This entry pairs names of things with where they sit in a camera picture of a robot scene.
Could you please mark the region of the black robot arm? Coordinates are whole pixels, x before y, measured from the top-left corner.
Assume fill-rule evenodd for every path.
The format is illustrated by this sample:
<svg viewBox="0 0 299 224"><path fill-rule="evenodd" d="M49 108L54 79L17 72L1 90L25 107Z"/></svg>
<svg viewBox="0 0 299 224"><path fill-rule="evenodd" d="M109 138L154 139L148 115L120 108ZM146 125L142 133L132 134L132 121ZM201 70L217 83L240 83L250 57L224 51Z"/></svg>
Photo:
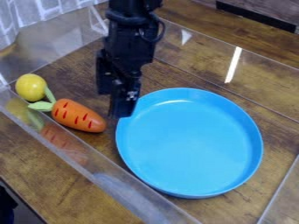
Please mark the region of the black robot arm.
<svg viewBox="0 0 299 224"><path fill-rule="evenodd" d="M154 15L162 0L109 0L108 35L96 57L97 93L109 95L108 114L129 117L140 95L142 65L153 61L164 22Z"/></svg>

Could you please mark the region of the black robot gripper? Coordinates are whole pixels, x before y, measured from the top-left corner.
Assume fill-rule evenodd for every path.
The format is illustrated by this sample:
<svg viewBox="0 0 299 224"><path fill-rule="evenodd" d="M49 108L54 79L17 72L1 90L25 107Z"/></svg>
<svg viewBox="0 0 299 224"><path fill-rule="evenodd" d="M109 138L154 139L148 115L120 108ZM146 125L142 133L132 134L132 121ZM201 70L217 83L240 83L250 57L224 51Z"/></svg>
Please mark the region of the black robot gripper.
<svg viewBox="0 0 299 224"><path fill-rule="evenodd" d="M113 118L129 117L134 111L141 67L153 60L158 27L158 20L142 24L109 21L104 48L96 57L96 84L97 93L109 95L108 114Z"/></svg>

